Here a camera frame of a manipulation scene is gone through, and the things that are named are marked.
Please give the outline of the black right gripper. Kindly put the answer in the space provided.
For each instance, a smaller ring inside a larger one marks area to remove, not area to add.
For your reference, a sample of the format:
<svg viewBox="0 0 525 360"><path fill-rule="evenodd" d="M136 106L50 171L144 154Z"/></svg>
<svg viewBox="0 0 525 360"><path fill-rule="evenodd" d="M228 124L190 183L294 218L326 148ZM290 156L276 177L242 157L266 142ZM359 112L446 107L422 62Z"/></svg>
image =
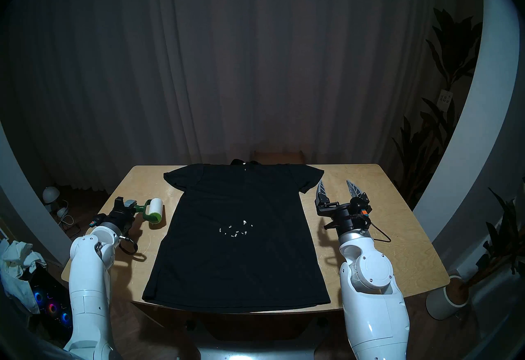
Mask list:
<svg viewBox="0 0 525 360"><path fill-rule="evenodd" d="M316 189L315 205L317 214L321 217L328 217L331 221L324 225L324 230L336 229L338 236L349 231L357 230L364 235L371 226L370 212L372 207L365 192L354 183L347 180L348 190L351 196L349 203L339 204L331 202L327 197L323 181L319 181Z"/></svg>

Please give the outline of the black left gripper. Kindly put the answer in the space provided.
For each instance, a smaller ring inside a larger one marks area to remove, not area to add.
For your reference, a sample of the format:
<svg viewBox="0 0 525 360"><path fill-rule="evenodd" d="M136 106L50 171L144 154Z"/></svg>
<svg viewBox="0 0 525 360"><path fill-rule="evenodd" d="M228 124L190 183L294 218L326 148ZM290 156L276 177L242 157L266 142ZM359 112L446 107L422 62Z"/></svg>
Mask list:
<svg viewBox="0 0 525 360"><path fill-rule="evenodd" d="M116 197L113 208L108 214L98 214L98 225L109 223L118 228L122 236L128 236L135 219L137 206L136 200L124 201L123 197Z"/></svg>

